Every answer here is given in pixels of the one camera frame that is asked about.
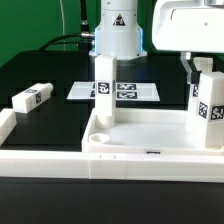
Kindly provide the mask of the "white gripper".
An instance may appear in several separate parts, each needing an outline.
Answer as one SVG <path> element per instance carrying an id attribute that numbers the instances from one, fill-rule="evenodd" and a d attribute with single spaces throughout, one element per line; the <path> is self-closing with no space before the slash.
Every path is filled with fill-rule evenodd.
<path id="1" fill-rule="evenodd" d="M 157 0 L 152 42 L 157 50 L 182 52 L 187 83 L 198 84 L 191 52 L 224 53 L 224 0 Z"/>

